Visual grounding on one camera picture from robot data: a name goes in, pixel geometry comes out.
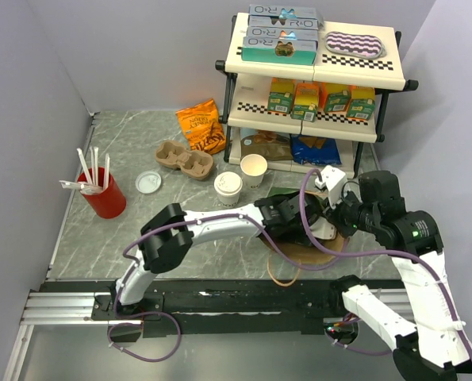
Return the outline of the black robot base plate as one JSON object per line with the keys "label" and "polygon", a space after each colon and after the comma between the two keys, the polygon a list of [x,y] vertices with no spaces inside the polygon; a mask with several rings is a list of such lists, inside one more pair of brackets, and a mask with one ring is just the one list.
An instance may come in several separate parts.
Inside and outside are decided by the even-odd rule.
{"label": "black robot base plate", "polygon": [[181,333],[327,334],[343,344],[359,334],[359,321],[343,306],[337,283],[300,280],[281,288],[270,280],[165,279],[139,302],[125,306],[113,282],[46,282],[42,295],[90,296],[87,321],[107,322],[116,342]]}

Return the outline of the brown paper bag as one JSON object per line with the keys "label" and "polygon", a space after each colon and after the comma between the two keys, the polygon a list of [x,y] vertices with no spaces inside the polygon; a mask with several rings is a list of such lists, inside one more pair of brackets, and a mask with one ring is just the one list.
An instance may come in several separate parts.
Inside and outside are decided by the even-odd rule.
{"label": "brown paper bag", "polygon": [[[347,247],[348,241],[349,240],[343,238],[340,233],[337,233],[332,240],[321,240],[321,244],[332,251],[342,252]],[[284,241],[279,241],[276,245],[287,258],[291,259],[295,263],[319,265],[320,267],[329,268],[337,261],[335,256],[322,252],[313,246],[304,246]],[[291,287],[297,281],[301,269],[298,268],[294,277],[290,281],[284,283],[283,281],[276,279],[272,274],[271,255],[269,255],[267,257],[267,273],[276,285],[280,287]]]}

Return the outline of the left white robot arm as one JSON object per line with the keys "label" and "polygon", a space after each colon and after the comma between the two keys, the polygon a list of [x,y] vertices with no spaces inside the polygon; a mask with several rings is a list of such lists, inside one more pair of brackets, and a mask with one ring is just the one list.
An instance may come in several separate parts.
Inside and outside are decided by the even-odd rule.
{"label": "left white robot arm", "polygon": [[298,191],[261,198],[230,210],[184,210],[165,206],[123,251],[132,261],[114,286],[110,309],[122,319],[133,317],[155,277],[176,269],[188,251],[205,242],[232,237],[263,237],[273,247],[279,241],[305,236],[304,226],[321,215],[320,199]]}

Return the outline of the white plastic cup lid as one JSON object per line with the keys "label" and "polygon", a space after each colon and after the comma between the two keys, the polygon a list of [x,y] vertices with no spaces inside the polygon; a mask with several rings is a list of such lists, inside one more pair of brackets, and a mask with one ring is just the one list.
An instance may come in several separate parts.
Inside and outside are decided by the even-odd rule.
{"label": "white plastic cup lid", "polygon": [[230,196],[240,193],[243,180],[237,173],[225,171],[217,175],[213,185],[218,194]]}

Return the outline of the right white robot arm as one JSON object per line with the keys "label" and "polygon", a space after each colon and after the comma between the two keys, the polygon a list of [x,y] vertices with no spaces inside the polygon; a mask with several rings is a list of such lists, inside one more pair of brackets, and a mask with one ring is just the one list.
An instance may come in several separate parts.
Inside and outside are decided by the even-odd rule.
{"label": "right white robot arm", "polygon": [[406,209],[398,178],[389,171],[362,175],[358,194],[347,184],[338,168],[321,172],[315,185],[328,193],[324,215],[343,235],[374,235],[398,270],[413,320],[402,318],[353,275],[335,282],[329,309],[341,317],[353,313],[377,333],[405,380],[456,380],[472,374],[472,344],[452,299],[435,219],[423,210]]}

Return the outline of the white paper coffee cup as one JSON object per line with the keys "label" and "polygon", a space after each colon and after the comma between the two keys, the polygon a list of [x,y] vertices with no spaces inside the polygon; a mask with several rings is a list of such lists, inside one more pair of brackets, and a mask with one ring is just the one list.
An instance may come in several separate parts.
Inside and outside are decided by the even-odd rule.
{"label": "white paper coffee cup", "polygon": [[235,172],[225,171],[217,175],[213,186],[219,202],[223,206],[232,207],[239,201],[243,180]]}

